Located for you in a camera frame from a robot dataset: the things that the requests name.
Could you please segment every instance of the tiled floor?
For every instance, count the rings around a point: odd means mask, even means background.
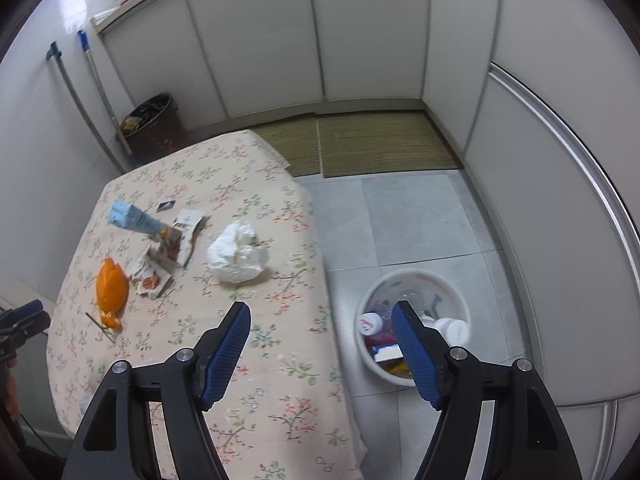
[[[434,270],[465,297],[481,360],[510,364],[527,352],[517,295],[499,242],[463,171],[414,171],[296,179],[314,201],[346,386],[369,449],[365,480],[412,480],[438,413],[414,388],[380,379],[362,363],[353,317],[367,289],[402,266]],[[485,402],[467,475],[484,467],[493,407]]]

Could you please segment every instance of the cable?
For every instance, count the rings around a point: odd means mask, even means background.
[[[53,449],[51,449],[51,446],[44,441],[44,439],[38,434],[38,432],[36,430],[33,429],[33,426],[31,424],[29,424],[29,421],[27,420],[27,418],[23,414],[20,414],[20,418],[24,421],[24,423],[29,427],[29,429],[33,432],[33,434],[38,438],[39,441],[41,441],[41,443],[44,445],[44,447],[46,447],[53,456],[57,456],[58,458],[62,458],[58,453],[53,451]]]

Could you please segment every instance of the cabinet door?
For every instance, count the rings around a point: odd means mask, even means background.
[[[190,0],[230,116],[322,100],[311,0]]]
[[[493,79],[466,164],[518,260],[555,402],[639,391],[638,292],[613,222],[545,123]]]
[[[136,105],[160,92],[192,130],[225,118],[186,0],[159,0],[111,30],[104,43]]]
[[[420,97],[428,0],[315,0],[329,99]]]
[[[640,221],[640,56],[601,0],[503,0],[495,59],[588,145]]]
[[[423,98],[459,149],[489,65],[498,0],[431,0]]]

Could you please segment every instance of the woven mat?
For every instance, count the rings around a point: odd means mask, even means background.
[[[251,129],[289,161],[287,171],[292,176],[320,173],[315,116],[261,124]]]
[[[461,165],[421,112],[319,116],[325,177]]]

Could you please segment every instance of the trash can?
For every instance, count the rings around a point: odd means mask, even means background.
[[[186,134],[171,94],[146,100],[122,121],[124,137],[140,165],[186,148]]]
[[[395,270],[382,276],[367,291],[356,311],[353,327],[360,357],[369,370],[385,381],[399,386],[415,386],[402,354],[397,355],[398,351],[394,351],[395,353],[391,352],[386,356],[387,360],[376,360],[374,354],[378,348],[367,343],[367,339],[369,341],[371,339],[363,335],[361,327],[361,318],[371,312],[384,317],[388,324],[392,307],[401,300],[411,304],[426,326],[430,326],[427,319],[436,323],[444,322],[444,329],[447,326],[450,327],[452,322],[462,323],[466,331],[465,339],[472,330],[469,325],[470,313],[462,294],[443,276],[429,270],[417,268]],[[432,328],[440,332],[438,326]],[[395,339],[393,336],[393,341],[388,341],[387,345],[381,346],[388,347],[389,351],[394,350],[392,347],[397,344]]]

